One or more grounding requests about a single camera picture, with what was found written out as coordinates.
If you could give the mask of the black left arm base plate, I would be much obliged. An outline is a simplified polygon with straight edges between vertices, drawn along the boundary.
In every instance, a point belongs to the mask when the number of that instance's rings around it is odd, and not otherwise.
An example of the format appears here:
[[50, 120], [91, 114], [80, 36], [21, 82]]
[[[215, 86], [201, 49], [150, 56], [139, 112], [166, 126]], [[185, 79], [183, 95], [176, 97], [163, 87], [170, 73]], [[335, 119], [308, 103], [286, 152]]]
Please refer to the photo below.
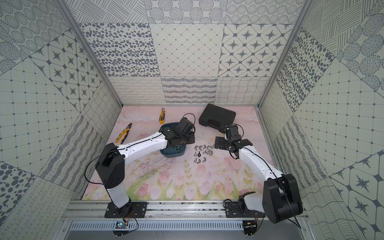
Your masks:
[[125, 204], [123, 207], [118, 208], [113, 202], [110, 202], [105, 212], [106, 219], [115, 218], [144, 218], [147, 211], [148, 202], [132, 202]]

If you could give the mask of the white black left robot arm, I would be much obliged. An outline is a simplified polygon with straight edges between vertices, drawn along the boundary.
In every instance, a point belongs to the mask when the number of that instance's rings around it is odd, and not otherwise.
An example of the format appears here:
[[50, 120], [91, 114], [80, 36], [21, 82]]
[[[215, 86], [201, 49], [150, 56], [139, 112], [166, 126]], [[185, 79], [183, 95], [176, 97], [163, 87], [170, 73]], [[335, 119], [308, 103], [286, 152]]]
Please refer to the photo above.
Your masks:
[[125, 186], [125, 166], [152, 152], [195, 142], [195, 124], [186, 117], [172, 127], [160, 128], [158, 132], [133, 143], [119, 145], [111, 143], [95, 158], [95, 169], [105, 187], [112, 206], [118, 211], [129, 210], [131, 199]]

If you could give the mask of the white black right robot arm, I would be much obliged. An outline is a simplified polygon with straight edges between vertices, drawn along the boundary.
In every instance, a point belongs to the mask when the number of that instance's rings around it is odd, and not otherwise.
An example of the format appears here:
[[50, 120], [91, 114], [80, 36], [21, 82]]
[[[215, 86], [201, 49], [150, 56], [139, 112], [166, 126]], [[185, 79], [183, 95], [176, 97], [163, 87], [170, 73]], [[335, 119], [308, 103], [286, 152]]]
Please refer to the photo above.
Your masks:
[[224, 200], [226, 217], [257, 219], [263, 214], [274, 224], [288, 220], [300, 228], [297, 216], [304, 209], [296, 178], [282, 173], [261, 157], [249, 140], [242, 139], [238, 129], [236, 124], [225, 126], [225, 136], [216, 137], [215, 148], [226, 150], [234, 160], [244, 162], [263, 182], [263, 193], [240, 194], [236, 202]]

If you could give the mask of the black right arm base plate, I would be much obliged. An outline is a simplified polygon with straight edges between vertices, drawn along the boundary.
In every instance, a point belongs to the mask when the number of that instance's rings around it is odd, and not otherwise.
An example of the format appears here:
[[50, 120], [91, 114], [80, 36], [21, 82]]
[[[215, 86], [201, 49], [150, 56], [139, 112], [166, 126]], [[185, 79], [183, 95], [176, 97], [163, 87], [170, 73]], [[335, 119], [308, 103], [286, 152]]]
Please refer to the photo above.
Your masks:
[[255, 218], [265, 217], [264, 213], [258, 211], [248, 210], [242, 202], [234, 202], [231, 200], [224, 200], [223, 207], [226, 212], [227, 218]]

